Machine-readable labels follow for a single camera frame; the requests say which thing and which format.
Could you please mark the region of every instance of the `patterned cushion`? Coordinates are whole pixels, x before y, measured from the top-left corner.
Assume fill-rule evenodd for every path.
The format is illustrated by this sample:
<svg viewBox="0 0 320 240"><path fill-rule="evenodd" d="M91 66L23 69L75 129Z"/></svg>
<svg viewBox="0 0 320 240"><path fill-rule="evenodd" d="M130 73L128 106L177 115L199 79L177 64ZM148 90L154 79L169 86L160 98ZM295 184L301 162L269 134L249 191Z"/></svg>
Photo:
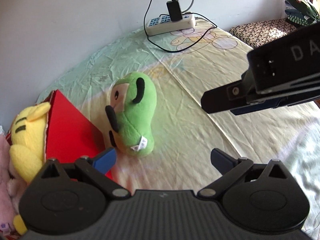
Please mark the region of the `patterned cushion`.
<svg viewBox="0 0 320 240"><path fill-rule="evenodd" d="M278 19L235 26L231 28L230 33L256 48L295 30L297 28L286 22L286 19Z"/></svg>

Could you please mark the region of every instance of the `wrinkled fabric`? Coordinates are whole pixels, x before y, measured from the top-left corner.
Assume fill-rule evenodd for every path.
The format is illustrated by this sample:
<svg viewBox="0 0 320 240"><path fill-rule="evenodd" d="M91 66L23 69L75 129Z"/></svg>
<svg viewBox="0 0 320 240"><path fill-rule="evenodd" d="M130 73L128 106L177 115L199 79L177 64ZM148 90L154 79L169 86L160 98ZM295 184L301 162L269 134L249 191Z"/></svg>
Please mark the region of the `wrinkled fabric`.
<svg viewBox="0 0 320 240"><path fill-rule="evenodd" d="M193 29L157 35L151 40L170 50L186 48L210 27L204 21L197 23ZM320 164L305 158L320 156L316 147L320 110L316 104L241 116L229 111L208 115L200 107L205 91L240 79L248 68L246 54L251 49L218 28L183 53L170 54L149 43L139 29L64 73L41 93L38 102L51 90L60 89L102 131L108 146L110 125L104 109L109 105L111 87L127 73L144 72L157 90L152 120L155 147L144 158L118 153L112 169L116 182L131 192L138 188L197 192L220 177L210 162L213 148L256 163L280 158L308 196L311 211L304 230L317 239L320 185L316 170Z"/></svg>

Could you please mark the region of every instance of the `folded cloth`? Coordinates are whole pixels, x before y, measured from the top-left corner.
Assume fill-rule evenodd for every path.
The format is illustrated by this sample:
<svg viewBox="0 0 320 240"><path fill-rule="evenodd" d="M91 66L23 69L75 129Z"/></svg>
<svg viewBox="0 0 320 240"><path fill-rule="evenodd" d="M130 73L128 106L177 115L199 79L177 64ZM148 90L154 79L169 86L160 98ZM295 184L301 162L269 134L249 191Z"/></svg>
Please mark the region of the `folded cloth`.
<svg viewBox="0 0 320 240"><path fill-rule="evenodd" d="M302 27L303 27L303 25L300 25L300 24L294 23L294 22L290 21L288 18L287 18L287 19L285 19L285 21L286 21L287 23L289 23L290 25L292 25L292 26L296 27L297 29L299 29L299 28L302 28Z"/></svg>
<svg viewBox="0 0 320 240"><path fill-rule="evenodd" d="M299 24L299 25L302 25L302 26L308 26L308 22L303 19L303 18L299 18L299 17L296 17L296 16L288 16L288 20L289 21L292 21L296 24Z"/></svg>
<svg viewBox="0 0 320 240"><path fill-rule="evenodd" d="M284 10L285 14L288 16L296 16L298 18L304 19L304 16L297 9L286 9Z"/></svg>
<svg viewBox="0 0 320 240"><path fill-rule="evenodd" d="M289 3L287 0L284 1L284 4L285 4L285 9L295 9L296 10L296 8L293 7L291 5L291 3Z"/></svg>
<svg viewBox="0 0 320 240"><path fill-rule="evenodd" d="M320 21L320 15L316 8L308 0L287 0L303 16L308 16L307 25Z"/></svg>

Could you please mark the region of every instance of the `label tag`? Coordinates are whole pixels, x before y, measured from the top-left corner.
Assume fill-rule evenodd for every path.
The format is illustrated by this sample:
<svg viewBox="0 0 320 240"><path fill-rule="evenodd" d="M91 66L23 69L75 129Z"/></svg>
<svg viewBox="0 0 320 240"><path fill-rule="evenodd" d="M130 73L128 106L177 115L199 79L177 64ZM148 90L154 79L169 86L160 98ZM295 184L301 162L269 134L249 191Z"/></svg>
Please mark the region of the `label tag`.
<svg viewBox="0 0 320 240"><path fill-rule="evenodd" d="M0 225L0 231L2 231L2 234L4 236L10 235L11 234L11 229L10 229L9 223L1 224Z"/></svg>
<svg viewBox="0 0 320 240"><path fill-rule="evenodd" d="M138 152L146 148L147 144L148 144L148 139L141 136L140 143L138 145L132 146L131 149L134 150L135 152Z"/></svg>

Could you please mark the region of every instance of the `pink plush toy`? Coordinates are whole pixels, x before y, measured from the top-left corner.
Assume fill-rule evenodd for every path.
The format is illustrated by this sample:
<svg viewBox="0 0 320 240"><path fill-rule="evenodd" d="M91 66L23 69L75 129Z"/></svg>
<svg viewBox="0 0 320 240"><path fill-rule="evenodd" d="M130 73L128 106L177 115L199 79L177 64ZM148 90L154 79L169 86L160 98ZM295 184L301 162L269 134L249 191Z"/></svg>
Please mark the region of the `pink plush toy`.
<svg viewBox="0 0 320 240"><path fill-rule="evenodd" d="M13 232L15 231L13 218L19 214L19 201L27 188L27 183L13 167L9 149L9 143L3 135L0 135L0 230L1 225L9 224Z"/></svg>
<svg viewBox="0 0 320 240"><path fill-rule="evenodd" d="M3 225L5 224L9 224L11 229L13 229L13 217L16 215L7 190L7 185L10 180L9 148L10 145L5 137L0 135L0 229L4 227Z"/></svg>

